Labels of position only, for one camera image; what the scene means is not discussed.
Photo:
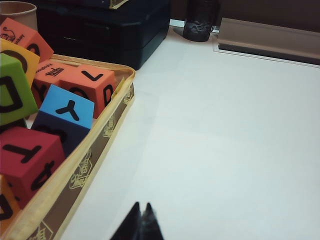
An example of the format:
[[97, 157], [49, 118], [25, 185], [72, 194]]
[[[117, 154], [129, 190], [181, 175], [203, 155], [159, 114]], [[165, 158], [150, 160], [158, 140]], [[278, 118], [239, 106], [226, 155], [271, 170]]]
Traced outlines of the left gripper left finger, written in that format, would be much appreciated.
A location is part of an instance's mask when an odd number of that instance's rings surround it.
[[140, 204], [135, 202], [116, 229], [111, 240], [136, 240], [141, 221]]

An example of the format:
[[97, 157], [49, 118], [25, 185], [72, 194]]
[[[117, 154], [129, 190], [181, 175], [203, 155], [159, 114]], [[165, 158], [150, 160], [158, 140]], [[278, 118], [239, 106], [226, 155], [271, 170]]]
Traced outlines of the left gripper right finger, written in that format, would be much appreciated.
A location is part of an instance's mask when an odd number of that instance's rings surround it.
[[148, 202], [141, 217], [140, 240], [164, 240], [152, 205]]

